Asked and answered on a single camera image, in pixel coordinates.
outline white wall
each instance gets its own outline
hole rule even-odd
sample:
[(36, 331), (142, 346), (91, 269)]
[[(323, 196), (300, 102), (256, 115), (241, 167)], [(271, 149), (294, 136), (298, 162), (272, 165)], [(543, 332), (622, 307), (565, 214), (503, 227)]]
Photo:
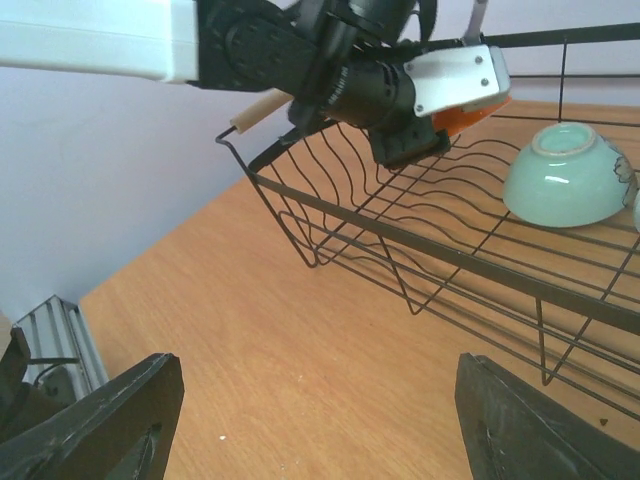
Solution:
[[(440, 3), (436, 36), (460, 36), (470, 0)], [(638, 0), (491, 0), (484, 30), (631, 21), (640, 21)], [(602, 56), (572, 52), (571, 69), (640, 70), (637, 45), (603, 48)], [(558, 52), (510, 54), (510, 67), (513, 73), (555, 72)], [(516, 94), (556, 95), (539, 82), (519, 83)], [(255, 98), (130, 78), (0, 69), (0, 310), (17, 319), (52, 294), (77, 301), (240, 178), (214, 137)], [(570, 87), (568, 98), (640, 105), (640, 88)], [(279, 115), (243, 139), (242, 152), (258, 153), (286, 128)]]

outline black wire basket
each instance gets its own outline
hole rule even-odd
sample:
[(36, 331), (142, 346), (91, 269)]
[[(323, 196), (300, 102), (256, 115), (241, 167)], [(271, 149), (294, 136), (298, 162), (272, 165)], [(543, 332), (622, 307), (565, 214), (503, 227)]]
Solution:
[[(564, 101), (572, 78), (640, 78), (566, 71), (573, 45), (639, 40), (640, 24), (484, 39), (504, 49), (562, 46), (556, 75), (513, 77), (557, 79), (558, 102), (514, 102), (453, 138), (447, 154), (393, 172), (373, 162), (365, 132), (345, 124), (294, 145), (277, 141), (249, 163), (228, 140), (234, 128), (217, 141), (309, 267), (340, 265), (413, 314), (429, 312), (538, 369), (544, 386), (565, 382), (640, 420), (640, 236), (631, 212), (547, 229), (516, 218), (501, 198), (510, 162), (546, 125), (589, 123), (623, 150), (640, 136), (639, 109), (614, 115)], [(637, 172), (640, 158), (630, 160)]]

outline light green bowl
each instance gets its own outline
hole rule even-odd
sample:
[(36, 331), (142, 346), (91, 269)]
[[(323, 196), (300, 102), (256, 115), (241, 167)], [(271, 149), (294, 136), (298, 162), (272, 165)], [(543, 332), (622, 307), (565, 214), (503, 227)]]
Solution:
[(582, 123), (536, 134), (509, 170), (503, 200), (522, 220), (544, 227), (599, 222), (632, 206), (638, 184), (622, 151)]

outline wooden table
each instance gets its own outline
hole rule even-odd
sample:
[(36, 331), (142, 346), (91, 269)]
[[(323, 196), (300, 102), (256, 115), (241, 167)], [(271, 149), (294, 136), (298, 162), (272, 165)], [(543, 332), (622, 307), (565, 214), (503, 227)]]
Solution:
[[(180, 357), (170, 479), (470, 478), (453, 401), (460, 353), (539, 382), (335, 265), (306, 268), (247, 180), (82, 306), (111, 376), (154, 352)], [(637, 422), (560, 382), (545, 392), (640, 446)]]

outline black cable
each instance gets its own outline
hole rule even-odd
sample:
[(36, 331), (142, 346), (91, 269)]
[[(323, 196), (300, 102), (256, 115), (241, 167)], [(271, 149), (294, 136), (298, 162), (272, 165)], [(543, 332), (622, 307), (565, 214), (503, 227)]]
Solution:
[(80, 359), (75, 357), (50, 357), (50, 358), (31, 358), (27, 362), (29, 365), (51, 365), (53, 363), (80, 363)]
[(41, 371), (37, 376), (36, 379), (33, 381), (33, 386), (38, 388), (39, 384), (40, 384), (40, 379), (42, 377), (44, 377), (47, 373), (49, 373), (50, 371), (52, 371), (55, 368), (61, 367), (62, 365), (64, 365), (64, 363), (54, 363), (52, 365), (49, 365), (47, 368), (45, 368), (43, 371)]
[(57, 358), (33, 358), (31, 360), (29, 360), (29, 365), (46, 365), (46, 364), (51, 364), (48, 367), (46, 367), (44, 370), (42, 370), (35, 378), (35, 380), (33, 381), (33, 386), (38, 388), (38, 385), (40, 384), (40, 380), (42, 379), (42, 377), (44, 377), (47, 373), (51, 372), (52, 370), (61, 367), (62, 365), (70, 365), (70, 364), (77, 364), (80, 363), (80, 359), (79, 358), (70, 358), (70, 357), (57, 357)]

